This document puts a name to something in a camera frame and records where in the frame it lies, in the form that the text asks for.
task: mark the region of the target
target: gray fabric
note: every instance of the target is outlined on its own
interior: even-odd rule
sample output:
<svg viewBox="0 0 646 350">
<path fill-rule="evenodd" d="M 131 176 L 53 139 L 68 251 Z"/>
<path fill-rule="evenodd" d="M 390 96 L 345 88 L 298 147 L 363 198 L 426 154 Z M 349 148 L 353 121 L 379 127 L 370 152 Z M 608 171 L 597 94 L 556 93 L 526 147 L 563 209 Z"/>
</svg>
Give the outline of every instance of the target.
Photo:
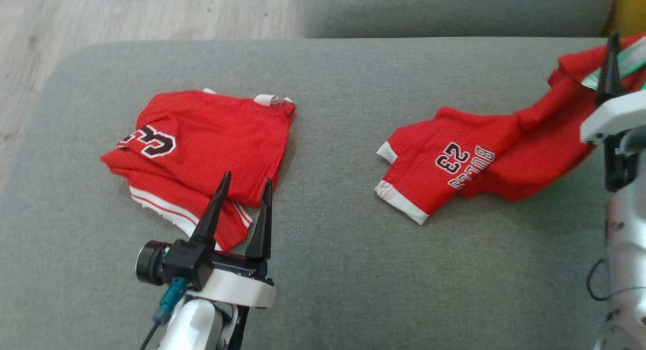
<svg viewBox="0 0 646 350">
<path fill-rule="evenodd" d="M 612 0 L 304 0 L 307 37 L 599 36 Z"/>
<path fill-rule="evenodd" d="M 179 229 L 98 158 L 157 92 L 288 95 L 275 194 L 275 307 L 244 348 L 588 348 L 604 305 L 599 155 L 520 203 L 453 199 L 423 226 L 373 192 L 374 152 L 442 104 L 505 113 L 548 89 L 573 38 L 132 42 L 90 47 L 49 79 L 0 198 L 0 348 L 138 348 L 163 288 L 136 281 L 148 240 Z"/>
</svg>

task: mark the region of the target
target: white trim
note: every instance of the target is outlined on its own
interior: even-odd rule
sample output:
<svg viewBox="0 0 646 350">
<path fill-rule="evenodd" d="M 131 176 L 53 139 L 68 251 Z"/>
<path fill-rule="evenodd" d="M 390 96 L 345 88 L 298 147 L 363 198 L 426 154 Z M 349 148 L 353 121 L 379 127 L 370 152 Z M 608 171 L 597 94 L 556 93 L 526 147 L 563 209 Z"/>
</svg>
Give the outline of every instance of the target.
<svg viewBox="0 0 646 350">
<path fill-rule="evenodd" d="M 410 216 L 415 223 L 422 225 L 429 217 L 426 212 L 411 203 L 411 201 L 407 199 L 406 196 L 402 195 L 401 192 L 397 191 L 392 183 L 381 180 L 379 185 L 374 188 L 374 191 L 379 198 L 383 199 L 393 207 L 402 210 L 402 212 Z"/>
<path fill-rule="evenodd" d="M 244 208 L 242 207 L 242 205 L 240 205 L 240 203 L 238 203 L 237 201 L 231 201 L 231 202 L 233 203 L 233 208 L 236 209 L 236 212 L 240 216 L 240 219 L 242 220 L 242 223 L 244 224 L 244 226 L 249 228 L 249 226 L 253 222 L 253 219 L 251 219 L 251 216 L 249 216 L 249 214 L 245 212 Z"/>
<path fill-rule="evenodd" d="M 261 104 L 263 106 L 271 106 L 272 104 L 277 104 L 275 101 L 276 95 L 271 94 L 259 94 L 254 98 L 254 102 Z"/>
<path fill-rule="evenodd" d="M 390 164 L 395 162 L 395 160 L 398 157 L 398 155 L 395 153 L 395 151 L 390 146 L 390 143 L 388 143 L 388 141 L 384 142 L 383 145 L 381 145 L 381 147 L 379 147 L 379 150 L 376 151 L 376 154 L 383 157 L 383 159 L 390 162 Z"/>
<path fill-rule="evenodd" d="M 130 194 L 134 201 L 140 203 L 142 207 L 150 208 L 161 215 L 164 219 L 169 220 L 177 225 L 189 237 L 195 231 L 195 226 L 200 222 L 198 217 L 191 214 L 189 210 L 171 204 L 168 201 L 151 194 L 150 192 L 136 189 L 130 186 Z M 216 251 L 222 251 L 219 244 L 215 245 Z"/>
</svg>

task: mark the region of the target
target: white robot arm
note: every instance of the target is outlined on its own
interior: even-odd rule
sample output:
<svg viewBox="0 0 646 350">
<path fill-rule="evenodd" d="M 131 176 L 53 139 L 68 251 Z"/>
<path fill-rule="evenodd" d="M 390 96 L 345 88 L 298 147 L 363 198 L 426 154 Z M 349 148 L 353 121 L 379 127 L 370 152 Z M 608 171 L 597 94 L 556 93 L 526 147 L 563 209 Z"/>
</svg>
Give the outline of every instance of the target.
<svg viewBox="0 0 646 350">
<path fill-rule="evenodd" d="M 214 251 L 220 209 L 231 174 L 226 173 L 200 223 L 187 241 L 151 241 L 139 252 L 137 278 L 169 288 L 153 316 L 155 330 L 166 327 L 158 350 L 238 350 L 252 307 L 272 306 L 276 290 L 267 278 L 272 256 L 272 182 L 267 180 L 260 216 L 244 256 Z"/>
<path fill-rule="evenodd" d="M 618 72 L 617 34 L 609 38 L 597 90 L 598 109 L 581 125 L 581 141 L 604 145 L 607 207 L 604 259 L 609 311 L 595 350 L 646 348 L 646 90 L 627 94 Z"/>
</svg>

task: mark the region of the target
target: yellow object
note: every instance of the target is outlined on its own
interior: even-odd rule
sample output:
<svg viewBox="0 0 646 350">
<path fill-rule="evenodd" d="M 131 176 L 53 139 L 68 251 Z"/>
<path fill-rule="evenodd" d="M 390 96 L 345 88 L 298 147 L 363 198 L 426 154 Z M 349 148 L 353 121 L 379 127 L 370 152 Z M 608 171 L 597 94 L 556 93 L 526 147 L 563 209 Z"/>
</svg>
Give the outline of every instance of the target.
<svg viewBox="0 0 646 350">
<path fill-rule="evenodd" d="M 621 36 L 646 32 L 646 0 L 614 0 L 614 14 L 607 32 L 614 30 Z"/>
</svg>

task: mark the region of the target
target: folded jersey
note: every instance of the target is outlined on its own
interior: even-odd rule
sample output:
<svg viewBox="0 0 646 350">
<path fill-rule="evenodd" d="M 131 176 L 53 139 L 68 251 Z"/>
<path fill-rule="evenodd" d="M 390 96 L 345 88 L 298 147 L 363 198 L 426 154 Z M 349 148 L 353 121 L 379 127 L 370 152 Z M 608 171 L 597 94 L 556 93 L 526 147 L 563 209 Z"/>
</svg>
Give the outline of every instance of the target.
<svg viewBox="0 0 646 350">
<path fill-rule="evenodd" d="M 264 182 L 276 187 L 295 106 L 289 98 L 228 97 L 212 90 L 160 93 L 137 118 L 134 132 L 101 157 L 127 179 L 132 199 L 191 235 L 222 175 L 229 196 L 216 241 L 228 251 L 247 237 Z"/>
</svg>

